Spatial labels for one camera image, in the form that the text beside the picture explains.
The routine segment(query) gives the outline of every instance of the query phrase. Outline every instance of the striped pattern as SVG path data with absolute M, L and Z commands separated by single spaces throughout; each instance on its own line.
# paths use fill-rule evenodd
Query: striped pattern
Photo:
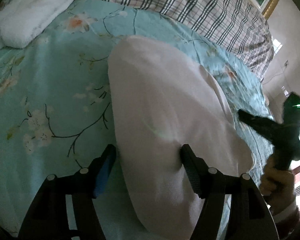
M 104 0 L 169 16 L 234 53 L 262 81 L 274 56 L 269 26 L 248 0 Z

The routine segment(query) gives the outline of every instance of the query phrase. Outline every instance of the pillow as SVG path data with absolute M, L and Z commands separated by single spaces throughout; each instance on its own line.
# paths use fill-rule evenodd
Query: pillow
M 239 176 L 252 153 L 237 135 L 225 95 L 205 68 L 163 42 L 130 36 L 108 60 L 120 162 L 141 223 L 168 239 L 189 239 L 204 200 L 191 189 L 179 149 Z

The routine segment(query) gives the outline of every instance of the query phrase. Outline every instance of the white cuff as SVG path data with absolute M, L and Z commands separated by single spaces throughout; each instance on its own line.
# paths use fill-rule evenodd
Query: white cuff
M 295 212 L 296 209 L 297 209 L 297 203 L 295 198 L 294 201 L 285 210 L 273 216 L 274 223 L 277 224 L 285 220 L 288 216 L 290 216 L 293 212 Z

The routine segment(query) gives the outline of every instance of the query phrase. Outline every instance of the folded white cloth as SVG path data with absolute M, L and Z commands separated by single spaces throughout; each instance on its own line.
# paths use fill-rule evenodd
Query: folded white cloth
M 24 48 L 73 0 L 13 0 L 0 11 L 0 49 Z
M 204 200 L 194 194 L 179 150 L 227 175 L 253 164 L 216 80 L 183 52 L 130 36 L 108 60 L 120 163 L 141 223 L 167 239 L 189 239 Z

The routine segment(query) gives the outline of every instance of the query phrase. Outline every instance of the human hand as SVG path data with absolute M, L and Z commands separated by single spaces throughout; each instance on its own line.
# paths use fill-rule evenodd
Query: human hand
M 275 169 L 272 155 L 268 158 L 263 172 L 259 190 L 262 195 L 269 196 L 267 204 L 271 206 L 273 215 L 276 215 L 285 210 L 294 201 L 294 174 L 292 171 Z

